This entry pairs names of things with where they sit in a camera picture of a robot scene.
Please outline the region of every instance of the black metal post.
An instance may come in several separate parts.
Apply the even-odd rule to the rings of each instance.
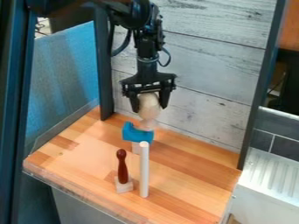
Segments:
[[[36,16],[3,0],[0,17],[0,223],[17,223]]]
[[[256,85],[254,100],[248,118],[247,129],[244,135],[244,140],[240,152],[240,158],[238,163],[239,170],[243,170],[249,145],[250,145],[251,135],[254,129],[255,117],[258,113],[259,106],[263,102],[263,99],[268,90],[268,79],[270,76],[272,76],[274,71],[276,57],[277,57],[277,50],[278,50],[277,40],[279,39],[285,4],[286,4],[286,0],[277,0],[277,4],[275,7],[275,14],[273,17],[271,30],[269,33],[267,48],[261,66],[260,77]]]
[[[104,121],[115,112],[111,74],[111,49],[108,44],[108,15],[100,7],[95,7],[94,14],[101,120]]]

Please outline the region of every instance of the white wooden wall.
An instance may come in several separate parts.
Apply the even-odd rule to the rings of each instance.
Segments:
[[[240,151],[276,0],[153,0],[163,15],[177,90],[160,123]],[[116,29],[115,47],[125,37]],[[133,39],[113,58],[116,108],[131,114],[118,81],[136,73]]]

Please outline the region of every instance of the wooden shelf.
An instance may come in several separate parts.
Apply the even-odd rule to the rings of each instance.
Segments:
[[[240,172],[239,155],[173,131],[159,129],[149,152],[149,197],[138,192],[139,156],[122,141],[124,115],[100,121],[95,108],[35,151],[24,170],[121,219],[134,223],[216,223],[225,211]],[[135,190],[115,192],[115,152],[128,153]]]

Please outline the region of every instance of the blue holder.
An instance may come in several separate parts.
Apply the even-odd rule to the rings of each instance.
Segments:
[[[132,122],[126,122],[122,128],[122,139],[135,143],[145,141],[151,144],[154,139],[154,131],[136,129]]]

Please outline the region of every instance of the white rod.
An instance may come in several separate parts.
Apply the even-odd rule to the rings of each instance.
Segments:
[[[140,142],[140,197],[147,198],[149,196],[149,179],[150,179],[150,144],[148,142]]]

